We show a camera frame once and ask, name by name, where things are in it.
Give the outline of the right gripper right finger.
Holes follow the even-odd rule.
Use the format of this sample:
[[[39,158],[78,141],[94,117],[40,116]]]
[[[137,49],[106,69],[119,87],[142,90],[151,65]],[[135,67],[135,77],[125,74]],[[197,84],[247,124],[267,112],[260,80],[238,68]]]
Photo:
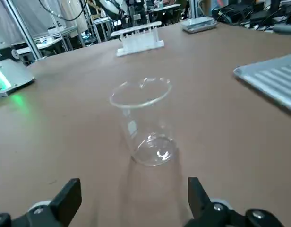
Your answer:
[[[188,203],[193,218],[186,227],[282,227],[271,212],[248,209],[239,214],[225,203],[212,201],[197,177],[188,178]]]

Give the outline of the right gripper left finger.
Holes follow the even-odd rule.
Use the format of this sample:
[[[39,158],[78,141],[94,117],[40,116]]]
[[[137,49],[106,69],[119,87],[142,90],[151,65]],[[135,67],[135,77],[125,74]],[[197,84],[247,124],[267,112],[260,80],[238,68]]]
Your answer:
[[[37,205],[15,219],[0,213],[0,227],[67,227],[81,203],[80,179],[72,178],[47,205]]]

